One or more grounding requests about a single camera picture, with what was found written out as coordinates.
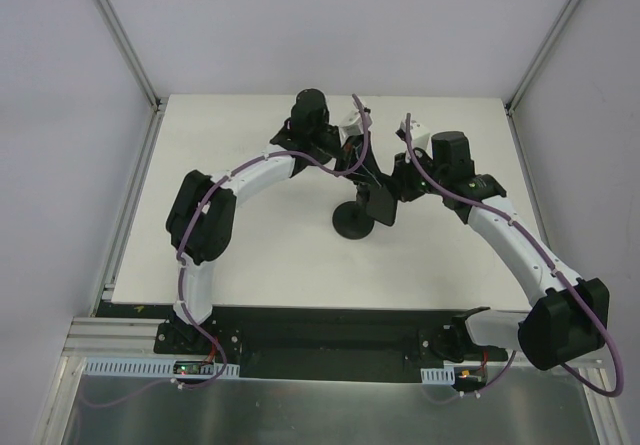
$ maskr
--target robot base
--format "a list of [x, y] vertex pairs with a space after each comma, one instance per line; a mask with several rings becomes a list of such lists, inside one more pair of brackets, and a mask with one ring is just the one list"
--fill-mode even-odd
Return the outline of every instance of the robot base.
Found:
[[333, 212], [333, 228], [344, 238], [360, 240], [371, 233], [374, 220], [356, 202], [344, 202]]

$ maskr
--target white wall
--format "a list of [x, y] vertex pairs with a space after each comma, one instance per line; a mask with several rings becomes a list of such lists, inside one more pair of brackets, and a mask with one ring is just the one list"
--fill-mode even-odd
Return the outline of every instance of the white wall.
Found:
[[640, 0], [585, 0], [516, 123], [552, 244], [610, 288], [640, 441]]
[[112, 0], [158, 93], [502, 97], [565, 0]]
[[0, 441], [30, 443], [149, 109], [91, 0], [0, 0]]

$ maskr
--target glossy gray surface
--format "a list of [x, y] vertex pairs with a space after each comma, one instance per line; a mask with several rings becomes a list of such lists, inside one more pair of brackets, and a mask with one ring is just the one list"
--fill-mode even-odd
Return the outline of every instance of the glossy gray surface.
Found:
[[[83, 377], [81, 386], [100, 403], [148, 382]], [[81, 406], [80, 427], [70, 422], [65, 443], [598, 443], [582, 388], [567, 375], [515, 368], [479, 400], [448, 405], [426, 393], [451, 396], [402, 384], [229, 380], [178, 391], [167, 382], [111, 408]]]

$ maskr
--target white table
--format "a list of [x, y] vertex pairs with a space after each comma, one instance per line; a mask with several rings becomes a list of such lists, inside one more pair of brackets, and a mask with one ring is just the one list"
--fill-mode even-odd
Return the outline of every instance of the white table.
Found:
[[[404, 144], [395, 136], [410, 111], [433, 132], [461, 130], [477, 173], [507, 189], [522, 218], [534, 214], [502, 102], [498, 99], [362, 97], [372, 109], [372, 145], [390, 173]], [[185, 174], [228, 170], [259, 154], [293, 96], [171, 96], [137, 208], [113, 302], [170, 304], [178, 266], [165, 220]], [[331, 123], [351, 98], [328, 97]], [[524, 293], [493, 250], [441, 199], [398, 205], [396, 224], [363, 240], [340, 237], [334, 208], [355, 186], [315, 168], [277, 184], [237, 210], [219, 259], [212, 302], [220, 305], [526, 310]]]

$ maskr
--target ventilation grille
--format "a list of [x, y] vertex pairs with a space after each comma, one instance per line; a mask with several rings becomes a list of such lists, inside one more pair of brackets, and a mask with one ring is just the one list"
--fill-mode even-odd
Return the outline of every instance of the ventilation grille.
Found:
[[[173, 365], [176, 360], [156, 358], [88, 358], [84, 369], [85, 375], [105, 377], [139, 377], [139, 378], [186, 378], [183, 375], [174, 375]], [[201, 375], [189, 375], [188, 378], [206, 379], [222, 368], [221, 363], [202, 367]], [[239, 365], [227, 365], [226, 370], [219, 378], [238, 378], [240, 376]]]
[[422, 368], [420, 369], [422, 383], [425, 385], [453, 385], [456, 382], [456, 374], [453, 367]]

